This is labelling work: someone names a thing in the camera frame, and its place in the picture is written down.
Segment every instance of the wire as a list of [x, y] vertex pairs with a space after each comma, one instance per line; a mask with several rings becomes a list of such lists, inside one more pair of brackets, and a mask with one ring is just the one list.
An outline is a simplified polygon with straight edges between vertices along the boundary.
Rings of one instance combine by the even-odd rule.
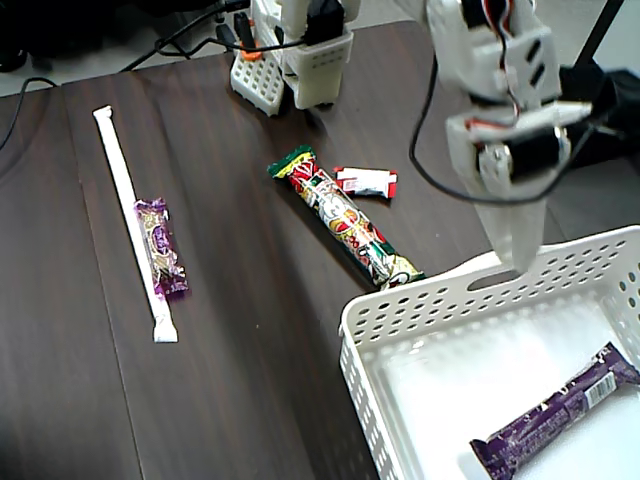
[[593, 133], [597, 131], [599, 128], [597, 123], [590, 123], [585, 132], [580, 136], [580, 139], [575, 144], [571, 151], [571, 155], [566, 163], [560, 168], [557, 176], [547, 185], [546, 188], [541, 190], [539, 193], [532, 195], [530, 197], [522, 197], [522, 198], [498, 198], [498, 197], [476, 197], [474, 195], [469, 195], [468, 193], [461, 192], [454, 188], [451, 188], [447, 185], [440, 183], [434, 177], [432, 177], [422, 166], [422, 164], [416, 158], [416, 145], [418, 143], [418, 137], [420, 136], [420, 131], [422, 130], [422, 126], [424, 125], [424, 121], [427, 118], [427, 114], [429, 113], [429, 109], [431, 107], [431, 102], [433, 101], [433, 94], [436, 88], [436, 81], [438, 79], [438, 59], [436, 56], [433, 56], [433, 62], [431, 66], [431, 76], [429, 78], [429, 87], [427, 88], [427, 96], [424, 101], [424, 105], [422, 106], [422, 111], [420, 112], [420, 117], [416, 122], [413, 133], [411, 136], [411, 142], [409, 143], [409, 160], [411, 161], [414, 168], [418, 171], [420, 176], [433, 188], [439, 190], [440, 192], [448, 195], [456, 200], [460, 200], [463, 202], [474, 203], [477, 205], [488, 205], [493, 207], [513, 207], [517, 205], [526, 205], [528, 203], [534, 203], [539, 200], [542, 200], [546, 196], [548, 196], [560, 183], [560, 181], [564, 178], [564, 176], [569, 172], [571, 166], [578, 156], [578, 154], [582, 151], [587, 141], [591, 138]]
[[[245, 47], [243, 45], [238, 45], [236, 43], [227, 43], [222, 40], [218, 40], [217, 38], [207, 37], [203, 41], [201, 41], [198, 45], [196, 45], [192, 50], [186, 51], [185, 53], [189, 56], [193, 56], [202, 50], [205, 45], [213, 43], [215, 45], [221, 45], [223, 47], [231, 48], [234, 50], [242, 50], [243, 52], [255, 53], [255, 52], [270, 52], [272, 50], [283, 50], [285, 48], [297, 47], [304, 44], [304, 40], [298, 40], [291, 43], [283, 43], [281, 45], [269, 45], [266, 47]], [[158, 48], [158, 42], [156, 42], [156, 52], [164, 57], [183, 57], [184, 55], [180, 52], [165, 52]]]
[[513, 107], [513, 116], [511, 120], [504, 122], [474, 117], [467, 120], [465, 126], [467, 129], [478, 125], [492, 128], [512, 128], [518, 123], [520, 114], [522, 113], [522, 106], [520, 105], [520, 102], [513, 92], [513, 88], [511, 87], [511, 84], [509, 82], [509, 75], [507, 73], [507, 38], [512, 37], [512, 34], [508, 28], [508, 22], [511, 18], [511, 12], [513, 11], [513, 0], [504, 0], [504, 10], [500, 14], [500, 18], [497, 24], [494, 21], [493, 12], [490, 11], [489, 0], [482, 0], [482, 11], [484, 13], [485, 19], [487, 20], [487, 23], [489, 24], [489, 28], [500, 39], [502, 52], [500, 54], [499, 68], [504, 73], [507, 82], [506, 93]]
[[[297, 46], [300, 46], [300, 45], [304, 44], [304, 40], [298, 40], [296, 42], [284, 43], [282, 45], [270, 45], [270, 46], [266, 46], [266, 47], [251, 48], [251, 47], [245, 47], [243, 45], [238, 45], [238, 44], [235, 44], [235, 43], [227, 43], [227, 42], [224, 42], [222, 40], [218, 40], [217, 38], [207, 37], [203, 41], [201, 41], [198, 45], [196, 45], [192, 50], [185, 51], [181, 47], [178, 46], [177, 42], [175, 42], [175, 40], [178, 37], [182, 36], [186, 31], [188, 31], [191, 28], [195, 27], [199, 23], [202, 23], [206, 19], [208, 19], [208, 18], [210, 18], [210, 17], [212, 17], [214, 15], [217, 15], [219, 13], [224, 13], [226, 11], [227, 11], [226, 4], [222, 4], [222, 6], [217, 6], [217, 7], [213, 8], [212, 10], [209, 10], [208, 12], [200, 15], [198, 18], [196, 18], [193, 21], [189, 22], [187, 25], [185, 25], [181, 29], [177, 30], [175, 33], [173, 33], [169, 37], [160, 38], [160, 39], [156, 40], [156, 42], [154, 43], [154, 46], [153, 46], [153, 50], [151, 50], [151, 51], [145, 53], [144, 55], [142, 55], [141, 57], [137, 58], [136, 60], [131, 62], [129, 65], [127, 65], [126, 67], [124, 67], [120, 71], [121, 72], [129, 72], [129, 71], [133, 70], [134, 68], [136, 68], [137, 66], [141, 65], [142, 63], [144, 63], [147, 60], [149, 60], [155, 54], [162, 55], [163, 57], [184, 57], [187, 60], [189, 60], [190, 57], [192, 57], [197, 52], [202, 50], [205, 47], [205, 45], [207, 45], [209, 43], [212, 43], [212, 44], [215, 44], [215, 45], [221, 45], [223, 47], [230, 48], [232, 50], [242, 50], [243, 52], [248, 52], [248, 53], [270, 52], [270, 51], [273, 51], [273, 50], [282, 50], [282, 49], [285, 49], [285, 48], [297, 47]], [[172, 44], [179, 51], [178, 52], [167, 52], [165, 50], [162, 50], [164, 47], [166, 47], [169, 44]]]
[[2, 150], [7, 144], [7, 142], [9, 141], [9, 137], [11, 137], [11, 134], [13, 133], [13, 129], [16, 127], [16, 123], [18, 121], [18, 114], [20, 113], [20, 109], [22, 108], [22, 102], [24, 102], [24, 96], [25, 96], [25, 93], [27, 92], [27, 87], [29, 86], [30, 83], [34, 83], [34, 82], [46, 83], [48, 85], [51, 85], [52, 87], [58, 86], [48, 78], [44, 78], [44, 77], [30, 77], [30, 78], [27, 78], [22, 83], [22, 88], [20, 88], [20, 93], [18, 95], [18, 104], [16, 105], [15, 112], [13, 112], [13, 118], [11, 119], [11, 123], [9, 124], [9, 128], [7, 129], [7, 133], [4, 134], [4, 138], [0, 142], [0, 150]]
[[[226, 12], [226, 10], [227, 10], [227, 6], [226, 6], [226, 4], [223, 3], [222, 5], [217, 5], [214, 8], [212, 8], [211, 10], [209, 10], [208, 12], [203, 13], [199, 17], [194, 18], [192, 21], [187, 23], [184, 27], [176, 30], [174, 33], [172, 33], [168, 37], [161, 38], [160, 40], [158, 40], [158, 42], [162, 43], [162, 46], [160, 48], [164, 48], [167, 45], [169, 45], [170, 43], [173, 43], [178, 37], [181, 37], [187, 31], [191, 30], [193, 27], [199, 25], [200, 23], [204, 22], [205, 20], [207, 20], [207, 19], [209, 19], [209, 18], [211, 18], [211, 17], [213, 17], [215, 15], [218, 15], [219, 13]], [[120, 71], [121, 72], [130, 72], [131, 70], [133, 70], [137, 66], [139, 66], [139, 65], [143, 64], [144, 62], [146, 62], [147, 60], [149, 60], [156, 53], [158, 53], [158, 49], [154, 45], [153, 50], [150, 50], [149, 52], [145, 53], [144, 55], [138, 57], [136, 60], [131, 62], [129, 65], [127, 65], [126, 67], [124, 67]]]

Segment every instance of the colorful snack package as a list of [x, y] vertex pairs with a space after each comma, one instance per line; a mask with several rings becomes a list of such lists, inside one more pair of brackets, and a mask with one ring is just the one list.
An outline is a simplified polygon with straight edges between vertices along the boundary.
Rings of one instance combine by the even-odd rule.
[[188, 290], [184, 267], [178, 265], [178, 254], [171, 242], [166, 203], [162, 198], [151, 202], [138, 200], [134, 209], [153, 270], [156, 294], [165, 296]]
[[301, 146], [268, 169], [274, 178], [287, 178], [307, 205], [313, 208], [333, 236], [382, 289], [425, 278], [397, 254], [369, 218], [336, 182], [316, 165], [309, 146]]
[[336, 167], [333, 172], [336, 183], [347, 195], [380, 195], [389, 199], [396, 195], [398, 172], [395, 170]]
[[471, 448], [493, 480], [509, 480], [522, 465], [624, 384], [640, 385], [640, 373], [609, 342], [561, 390], [486, 442], [472, 440]]

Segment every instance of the black cable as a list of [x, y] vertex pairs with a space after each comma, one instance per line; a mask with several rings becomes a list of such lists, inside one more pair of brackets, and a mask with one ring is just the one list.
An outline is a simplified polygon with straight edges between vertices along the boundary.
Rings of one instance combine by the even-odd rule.
[[427, 118], [427, 114], [429, 113], [429, 109], [431, 107], [431, 102], [433, 101], [433, 94], [436, 88], [436, 81], [438, 80], [438, 59], [436, 56], [433, 56], [433, 62], [431, 66], [431, 76], [429, 78], [429, 87], [427, 88], [427, 97], [425, 98], [424, 105], [422, 107], [422, 112], [420, 113], [420, 117], [416, 122], [413, 128], [413, 134], [411, 136], [411, 143], [409, 144], [409, 160], [413, 164], [414, 168], [418, 171], [420, 176], [433, 188], [439, 190], [440, 192], [448, 195], [452, 198], [463, 202], [475, 203], [478, 205], [489, 205], [493, 207], [513, 207], [517, 205], [526, 205], [528, 203], [534, 203], [539, 200], [542, 200], [546, 196], [548, 196], [560, 183], [560, 181], [564, 178], [564, 176], [569, 172], [573, 161], [576, 159], [578, 154], [582, 151], [587, 141], [591, 138], [591, 135], [598, 129], [598, 125], [596, 122], [590, 123], [585, 132], [580, 136], [580, 139], [575, 144], [575, 146], [571, 150], [571, 156], [567, 160], [567, 162], [562, 166], [560, 171], [558, 171], [558, 175], [547, 185], [546, 188], [541, 190], [539, 193], [532, 195], [530, 197], [523, 198], [511, 198], [504, 199], [498, 197], [476, 197], [473, 195], [469, 195], [468, 193], [461, 192], [459, 190], [455, 190], [447, 185], [440, 183], [434, 177], [432, 177], [420, 164], [418, 159], [416, 158], [416, 145], [418, 143], [418, 137], [420, 136], [420, 131], [422, 130], [422, 126], [424, 125], [424, 121]]
[[[193, 19], [191, 22], [187, 23], [184, 27], [176, 30], [174, 33], [172, 33], [168, 37], [161, 38], [159, 40], [159, 42], [162, 43], [162, 46], [160, 48], [164, 48], [167, 45], [169, 45], [170, 43], [173, 43], [178, 37], [181, 37], [185, 32], [191, 30], [192, 28], [194, 28], [195, 26], [197, 26], [200, 23], [204, 22], [208, 18], [211, 18], [211, 17], [213, 17], [215, 15], [218, 15], [219, 13], [224, 13], [226, 10], [227, 10], [227, 5], [225, 3], [223, 3], [222, 5], [215, 6], [214, 8], [209, 10], [208, 12], [203, 13], [199, 17], [197, 17], [197, 18]], [[153, 50], [145, 53], [144, 55], [142, 55], [140, 57], [138, 57], [136, 60], [131, 62], [129, 65], [127, 65], [126, 67], [124, 67], [120, 71], [121, 72], [130, 72], [131, 70], [133, 70], [137, 66], [139, 66], [139, 65], [143, 64], [144, 62], [146, 62], [147, 60], [149, 60], [156, 53], [158, 53], [158, 49], [154, 45]]]
[[[187, 32], [188, 30], [192, 29], [193, 27], [195, 27], [199, 23], [202, 23], [206, 19], [208, 19], [208, 18], [210, 18], [210, 17], [212, 17], [214, 15], [217, 15], [219, 13], [226, 12], [228, 8], [229, 7], [228, 7], [228, 5], [226, 3], [223, 3], [221, 6], [216, 6], [213, 9], [209, 10], [208, 12], [205, 12], [204, 14], [200, 15], [198, 18], [194, 19], [193, 21], [189, 22], [184, 27], [180, 28], [175, 33], [171, 34], [170, 36], [168, 36], [166, 38], [160, 38], [160, 39], [156, 40], [156, 42], [155, 42], [155, 44], [153, 46], [153, 50], [151, 50], [151, 51], [145, 53], [144, 55], [140, 56], [139, 58], [137, 58], [136, 60], [131, 62], [129, 65], [127, 65], [126, 67], [124, 67], [120, 71], [121, 72], [129, 72], [129, 71], [133, 70], [134, 68], [136, 68], [137, 66], [141, 65], [142, 63], [144, 63], [147, 60], [149, 60], [156, 53], [159, 54], [159, 55], [162, 55], [163, 57], [184, 57], [184, 58], [189, 59], [195, 53], [197, 53], [198, 51], [202, 50], [202, 48], [204, 48], [204, 46], [209, 44], [209, 43], [213, 43], [215, 45], [221, 45], [223, 47], [230, 48], [232, 50], [242, 50], [242, 51], [248, 52], [248, 53], [270, 52], [272, 50], [281, 50], [281, 49], [284, 49], [284, 48], [297, 47], [299, 45], [303, 45], [304, 44], [303, 40], [299, 40], [297, 42], [285, 43], [285, 44], [282, 44], [282, 45], [271, 45], [271, 46], [267, 46], [267, 47], [251, 48], [251, 47], [244, 47], [242, 45], [238, 45], [238, 44], [235, 44], [235, 43], [227, 43], [227, 42], [224, 42], [222, 40], [218, 40], [216, 38], [207, 37], [202, 42], [200, 42], [198, 45], [196, 45], [195, 48], [193, 48], [190, 51], [185, 51], [185, 50], [183, 50], [182, 48], [180, 48], [177, 45], [177, 42], [175, 42], [175, 40], [178, 37], [182, 36], [185, 32]], [[179, 51], [178, 52], [166, 52], [166, 51], [162, 50], [164, 47], [166, 47], [169, 44], [173, 44]]]
[[22, 108], [22, 102], [24, 102], [24, 95], [27, 92], [27, 87], [29, 86], [30, 83], [34, 83], [34, 82], [43, 82], [48, 85], [51, 85], [52, 87], [58, 86], [48, 78], [44, 78], [44, 77], [30, 77], [30, 78], [27, 78], [22, 83], [22, 88], [20, 89], [20, 93], [18, 96], [18, 104], [16, 105], [16, 110], [13, 113], [13, 118], [11, 119], [11, 123], [9, 124], [9, 128], [7, 129], [7, 133], [5, 133], [4, 138], [2, 139], [2, 142], [0, 142], [0, 150], [2, 150], [7, 144], [7, 142], [9, 141], [9, 137], [11, 137], [11, 134], [13, 133], [13, 129], [15, 128], [16, 123], [18, 121], [18, 114], [20, 113], [20, 109]]
[[[266, 47], [245, 47], [243, 45], [238, 45], [237, 43], [227, 43], [222, 40], [218, 40], [217, 38], [207, 37], [203, 41], [201, 41], [198, 45], [196, 45], [192, 50], [186, 51], [185, 53], [189, 56], [193, 56], [202, 50], [207, 44], [213, 43], [214, 45], [221, 45], [223, 47], [231, 48], [233, 50], [242, 50], [243, 52], [248, 53], [256, 53], [256, 52], [270, 52], [272, 50], [283, 50], [285, 48], [298, 47], [304, 44], [304, 40], [298, 40], [296, 42], [291, 43], [283, 43], [282, 45], [269, 45]], [[165, 52], [161, 50], [162, 47], [158, 47], [159, 42], [156, 42], [156, 52], [163, 57], [183, 57], [184, 55], [180, 52]]]

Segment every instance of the orange part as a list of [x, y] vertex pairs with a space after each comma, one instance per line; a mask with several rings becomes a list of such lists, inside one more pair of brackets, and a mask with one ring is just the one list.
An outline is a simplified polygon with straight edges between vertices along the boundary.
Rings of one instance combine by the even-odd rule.
[[256, 60], [260, 60], [262, 58], [262, 52], [245, 52], [242, 50], [242, 58], [244, 58], [247, 62], [255, 62]]

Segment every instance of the purple snack bar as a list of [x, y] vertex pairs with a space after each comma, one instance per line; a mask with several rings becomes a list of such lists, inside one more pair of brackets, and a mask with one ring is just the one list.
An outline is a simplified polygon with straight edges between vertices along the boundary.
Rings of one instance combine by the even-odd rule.
[[134, 209], [153, 270], [156, 294], [165, 296], [188, 290], [184, 267], [178, 265], [178, 254], [171, 242], [167, 204], [162, 198], [151, 202], [138, 200]]
[[509, 480], [534, 455], [621, 385], [640, 385], [640, 373], [612, 343], [536, 408], [471, 448], [493, 480]]

